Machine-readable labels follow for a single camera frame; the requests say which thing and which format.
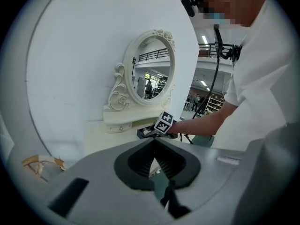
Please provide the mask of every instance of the shelf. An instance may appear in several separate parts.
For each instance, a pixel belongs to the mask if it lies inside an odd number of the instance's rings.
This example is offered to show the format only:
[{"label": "shelf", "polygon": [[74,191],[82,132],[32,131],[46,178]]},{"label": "shelf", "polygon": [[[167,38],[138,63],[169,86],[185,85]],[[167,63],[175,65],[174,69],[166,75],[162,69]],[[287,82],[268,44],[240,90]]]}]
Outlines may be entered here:
[{"label": "shelf", "polygon": [[215,106],[222,107],[222,106],[220,106],[220,105],[218,105],[218,104],[215,104],[215,103],[212,103],[212,102],[209,102],[209,103],[211,103],[211,104],[213,104],[213,105],[215,105]]},{"label": "shelf", "polygon": [[211,106],[208,106],[208,105],[207,105],[206,107],[210,107],[210,108],[212,108],[212,109],[215,109],[215,110],[219,111],[219,109],[214,108],[214,107],[211,107]]},{"label": "shelf", "polygon": [[224,103],[224,102],[221,102],[221,101],[219,101],[219,100],[216,100],[216,99],[214,99],[214,98],[212,98],[212,97],[210,97],[210,99],[215,100],[215,101],[218,101],[218,102],[220,102],[220,103]]}]

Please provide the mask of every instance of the white curved panel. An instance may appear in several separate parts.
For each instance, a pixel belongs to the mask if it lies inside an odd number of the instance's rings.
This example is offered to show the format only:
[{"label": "white curved panel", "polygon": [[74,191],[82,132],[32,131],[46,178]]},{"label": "white curved panel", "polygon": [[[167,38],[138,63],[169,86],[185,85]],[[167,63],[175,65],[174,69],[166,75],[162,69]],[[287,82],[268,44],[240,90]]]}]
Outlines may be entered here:
[{"label": "white curved panel", "polygon": [[33,119],[54,156],[82,156],[85,122],[103,119],[115,64],[132,39],[157,28],[176,42],[180,77],[170,109],[179,118],[199,51],[179,0],[52,1],[32,39],[27,84]]}]

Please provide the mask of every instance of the black rubber part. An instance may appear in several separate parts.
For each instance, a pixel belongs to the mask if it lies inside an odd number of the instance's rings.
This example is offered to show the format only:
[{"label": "black rubber part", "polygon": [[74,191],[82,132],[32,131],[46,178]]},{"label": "black rubber part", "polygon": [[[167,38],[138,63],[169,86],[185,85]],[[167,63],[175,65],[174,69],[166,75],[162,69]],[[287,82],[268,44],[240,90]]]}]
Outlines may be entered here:
[{"label": "black rubber part", "polygon": [[154,158],[174,189],[189,186],[201,167],[193,154],[164,140],[150,138],[120,154],[114,162],[114,170],[131,189],[154,191],[154,183],[149,180]]},{"label": "black rubber part", "polygon": [[81,178],[74,179],[58,197],[48,205],[48,208],[62,217],[66,217],[84,191],[89,181]]}]

